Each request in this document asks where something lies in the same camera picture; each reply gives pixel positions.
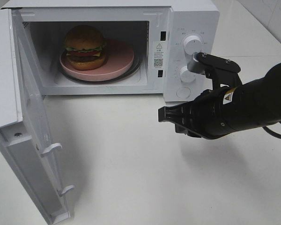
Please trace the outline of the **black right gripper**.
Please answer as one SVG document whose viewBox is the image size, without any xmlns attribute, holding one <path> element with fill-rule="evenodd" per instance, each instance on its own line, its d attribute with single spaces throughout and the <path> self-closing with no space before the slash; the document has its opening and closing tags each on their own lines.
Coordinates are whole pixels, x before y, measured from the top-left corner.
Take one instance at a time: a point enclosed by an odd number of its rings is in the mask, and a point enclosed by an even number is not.
<svg viewBox="0 0 281 225">
<path fill-rule="evenodd" d="M 175 132 L 190 137 L 217 139 L 233 132 L 224 118 L 223 98 L 227 91 L 242 84 L 240 69 L 206 69 L 212 90 L 203 91 L 193 101 L 158 109 L 159 122 L 175 122 Z"/>
</svg>

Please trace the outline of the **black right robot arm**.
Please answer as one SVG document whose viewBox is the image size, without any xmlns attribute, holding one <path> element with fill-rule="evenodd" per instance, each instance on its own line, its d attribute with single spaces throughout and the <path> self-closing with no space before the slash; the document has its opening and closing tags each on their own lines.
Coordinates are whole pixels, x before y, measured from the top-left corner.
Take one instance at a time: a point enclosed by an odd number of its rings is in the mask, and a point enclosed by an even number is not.
<svg viewBox="0 0 281 225">
<path fill-rule="evenodd" d="M 230 88 L 204 90 L 193 101 L 158 110 L 159 122 L 171 122 L 176 133 L 214 140 L 228 134 L 281 124 L 281 63 L 260 79 Z"/>
</svg>

